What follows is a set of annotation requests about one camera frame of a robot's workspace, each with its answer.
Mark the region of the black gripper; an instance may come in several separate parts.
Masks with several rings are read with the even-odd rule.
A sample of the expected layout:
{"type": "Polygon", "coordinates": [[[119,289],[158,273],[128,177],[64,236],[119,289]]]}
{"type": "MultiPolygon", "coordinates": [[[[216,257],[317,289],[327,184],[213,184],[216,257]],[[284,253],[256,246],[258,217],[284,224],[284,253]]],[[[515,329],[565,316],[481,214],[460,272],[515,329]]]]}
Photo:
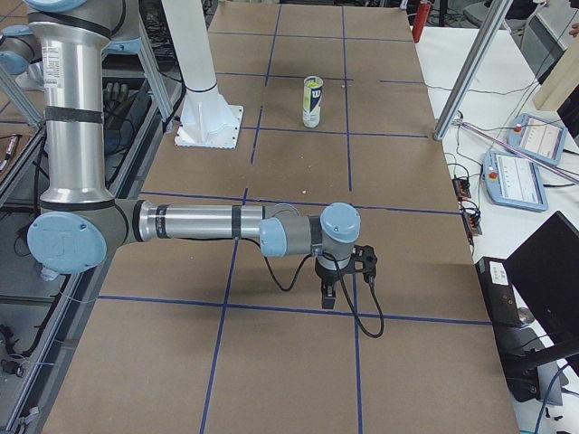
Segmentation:
{"type": "Polygon", "coordinates": [[[346,263],[339,261],[342,268],[337,269],[336,264],[329,259],[316,259],[315,271],[321,280],[321,307],[323,309],[333,309],[336,303],[336,283],[340,276],[351,274],[354,270],[352,261],[346,263]]]}

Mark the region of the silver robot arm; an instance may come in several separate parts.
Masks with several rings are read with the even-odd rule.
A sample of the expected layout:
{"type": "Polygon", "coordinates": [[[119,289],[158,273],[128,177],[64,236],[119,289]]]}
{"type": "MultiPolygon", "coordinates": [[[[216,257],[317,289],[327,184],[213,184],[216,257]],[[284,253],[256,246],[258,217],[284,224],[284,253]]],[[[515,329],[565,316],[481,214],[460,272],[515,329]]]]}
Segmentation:
{"type": "Polygon", "coordinates": [[[60,274],[98,266],[123,245],[153,239],[248,240],[265,258],[314,258],[321,304],[334,306],[344,277],[362,268],[360,216],[333,203],[318,216],[286,204],[173,205],[116,198],[105,185],[102,55],[139,38],[134,1],[31,1],[42,48],[49,186],[27,232],[35,259],[60,274]]]}

